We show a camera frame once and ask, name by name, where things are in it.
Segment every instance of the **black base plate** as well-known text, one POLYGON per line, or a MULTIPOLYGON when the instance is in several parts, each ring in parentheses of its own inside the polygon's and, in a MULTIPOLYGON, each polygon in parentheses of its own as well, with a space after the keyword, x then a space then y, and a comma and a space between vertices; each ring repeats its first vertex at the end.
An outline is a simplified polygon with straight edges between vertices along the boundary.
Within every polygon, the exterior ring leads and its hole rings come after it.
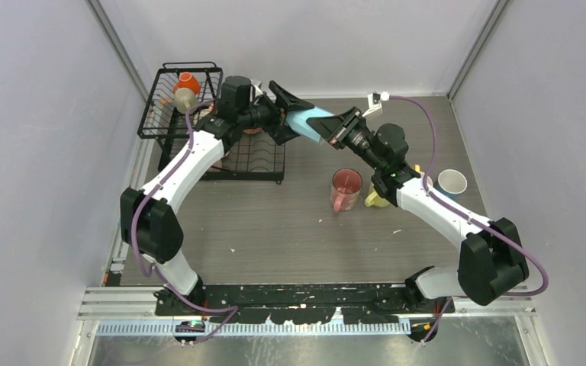
MULTIPOLYGON (((328 322, 340 307, 345 324, 396 323, 399 313, 434 313, 436 302, 446 298, 410 303, 405 287, 398 284, 249 284, 201 286, 207 307, 237 305, 239 311, 229 323, 261 324, 270 319, 275 324, 291 320, 295 324, 328 322)), ((156 293, 156 315, 198 315, 201 312, 184 305, 167 289, 156 293)), ((453 313, 451 304, 447 313, 453 313)), ((213 316, 219 323, 223 316, 213 316)))

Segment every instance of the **yellow mug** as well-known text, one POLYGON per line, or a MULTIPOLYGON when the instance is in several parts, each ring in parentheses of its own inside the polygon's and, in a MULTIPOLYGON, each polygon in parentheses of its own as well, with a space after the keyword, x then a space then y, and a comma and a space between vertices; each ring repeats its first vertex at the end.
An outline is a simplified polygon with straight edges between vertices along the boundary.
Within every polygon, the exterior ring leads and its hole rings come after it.
POLYGON ((367 207, 387 207, 390 205, 390 202, 383 197, 379 196, 374 189, 374 183, 369 183, 369 193, 367 194, 367 198, 365 199, 365 206, 367 207))

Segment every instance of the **orange cup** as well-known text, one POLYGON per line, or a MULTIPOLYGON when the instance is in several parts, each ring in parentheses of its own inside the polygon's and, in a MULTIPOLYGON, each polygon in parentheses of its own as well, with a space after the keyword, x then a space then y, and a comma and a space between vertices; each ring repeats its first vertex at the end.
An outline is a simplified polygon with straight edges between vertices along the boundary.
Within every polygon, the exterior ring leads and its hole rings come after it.
POLYGON ((183 72, 179 75, 179 82, 174 85, 172 92, 176 93, 180 88, 191 89, 195 95, 201 91, 201 86, 198 84, 198 80, 189 72, 183 72))

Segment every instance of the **white wall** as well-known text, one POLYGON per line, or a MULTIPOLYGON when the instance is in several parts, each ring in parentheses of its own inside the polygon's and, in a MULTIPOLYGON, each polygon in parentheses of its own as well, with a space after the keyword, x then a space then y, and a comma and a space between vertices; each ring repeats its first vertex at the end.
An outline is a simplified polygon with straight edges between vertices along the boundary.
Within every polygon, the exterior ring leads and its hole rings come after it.
POLYGON ((0 1, 0 365, 68 361, 140 113, 84 2, 0 1))
POLYGON ((212 60, 300 95, 445 94, 495 0, 102 0, 145 82, 212 60))
POLYGON ((549 270, 556 364, 586 364, 586 2, 513 2, 455 106, 487 211, 549 270))

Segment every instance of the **light blue object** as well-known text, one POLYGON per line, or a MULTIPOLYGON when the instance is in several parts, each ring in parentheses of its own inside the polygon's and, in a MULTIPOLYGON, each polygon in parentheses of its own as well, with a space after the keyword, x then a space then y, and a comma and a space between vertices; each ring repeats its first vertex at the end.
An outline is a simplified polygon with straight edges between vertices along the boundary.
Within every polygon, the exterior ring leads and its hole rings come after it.
POLYGON ((322 136, 307 124, 307 119, 312 117, 329 117, 333 115, 334 114, 329 111, 315 107, 314 109, 306 111, 288 112, 286 123, 291 127, 291 130, 295 131, 298 135, 308 137, 316 143, 319 143, 322 141, 322 136))

